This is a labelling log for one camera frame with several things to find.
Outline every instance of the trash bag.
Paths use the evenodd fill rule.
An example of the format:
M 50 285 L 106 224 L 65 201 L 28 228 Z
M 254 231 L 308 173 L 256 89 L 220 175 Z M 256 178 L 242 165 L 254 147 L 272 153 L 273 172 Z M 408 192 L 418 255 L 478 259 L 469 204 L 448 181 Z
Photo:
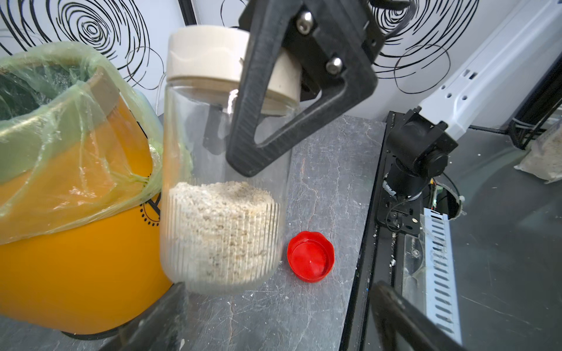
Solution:
M 562 179 L 562 120 L 534 141 L 531 151 L 515 169 L 534 174 L 546 180 L 546 184 Z
M 85 44 L 0 59 L 0 244 L 149 200 L 161 188 L 162 139 L 146 99 Z M 150 174 L 131 167 L 143 157 Z

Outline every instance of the table surface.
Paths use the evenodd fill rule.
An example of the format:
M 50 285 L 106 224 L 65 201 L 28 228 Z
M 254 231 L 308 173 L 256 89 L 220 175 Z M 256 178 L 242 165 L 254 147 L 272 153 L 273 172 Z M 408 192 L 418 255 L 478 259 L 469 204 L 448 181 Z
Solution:
M 450 226 L 468 350 L 562 349 L 562 181 L 514 169 L 525 154 L 468 130 L 445 169 L 466 198 Z
M 182 350 L 336 350 L 350 297 L 385 124 L 342 116 L 293 150 L 285 248 L 300 231 L 319 231 L 336 262 L 308 284 L 285 256 L 254 291 L 229 297 L 191 294 Z M 78 341 L 0 317 L 3 350 L 97 350 L 107 340 Z

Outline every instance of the clear plastic jar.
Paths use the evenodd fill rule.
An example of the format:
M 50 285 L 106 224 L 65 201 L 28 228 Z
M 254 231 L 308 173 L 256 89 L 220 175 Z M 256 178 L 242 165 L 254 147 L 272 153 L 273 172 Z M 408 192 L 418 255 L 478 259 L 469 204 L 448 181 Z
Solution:
M 227 163 L 237 88 L 170 75 L 166 86 L 161 262 L 172 281 L 200 294 L 256 288 L 281 258 L 291 153 L 252 178 Z M 297 105 L 268 91 L 256 142 L 286 124 Z

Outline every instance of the bolt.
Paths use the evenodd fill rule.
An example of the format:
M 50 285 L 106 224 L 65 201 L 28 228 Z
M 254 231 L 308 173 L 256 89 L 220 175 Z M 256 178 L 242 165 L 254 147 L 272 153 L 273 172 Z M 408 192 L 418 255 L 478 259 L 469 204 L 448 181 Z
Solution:
M 331 75 L 335 76 L 342 71 L 343 62 L 339 57 L 334 57 L 326 63 L 326 70 Z
M 297 18 L 297 30 L 302 35 L 307 35 L 314 26 L 312 14 L 309 11 L 302 11 Z

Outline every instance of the black swirl pattern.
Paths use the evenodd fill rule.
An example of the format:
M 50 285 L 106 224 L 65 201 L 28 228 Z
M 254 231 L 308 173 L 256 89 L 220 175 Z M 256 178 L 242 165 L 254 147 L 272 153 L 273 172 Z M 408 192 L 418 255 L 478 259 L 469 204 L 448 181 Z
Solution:
M 158 63 L 158 78 L 164 62 L 150 48 L 148 29 L 134 0 L 4 0 L 0 16 L 6 27 L 0 29 L 0 48 L 10 55 L 43 43 L 81 42 L 107 57 L 132 86 L 158 88 L 157 79 L 143 81 L 151 56 Z
M 380 79 L 393 79 L 406 94 L 419 94 L 437 86 L 448 74 L 451 59 L 448 51 L 469 26 L 479 0 L 414 0 L 417 9 L 408 25 L 389 38 L 375 70 Z M 406 16 L 404 11 L 373 9 L 373 15 L 384 33 L 390 33 Z M 420 74 L 428 66 L 438 71 L 423 86 L 408 90 L 400 79 Z
M 223 12 L 224 11 L 232 11 L 232 8 L 234 5 L 240 5 L 242 4 L 244 6 L 244 8 L 246 7 L 246 3 L 243 0 L 231 0 L 230 2 L 226 2 L 226 0 L 223 0 L 223 2 L 220 3 L 220 21 L 223 23 L 223 27 L 226 27 L 227 25 L 224 24 L 224 18 L 223 18 Z M 235 26 L 229 26 L 230 28 L 238 28 L 237 25 Z

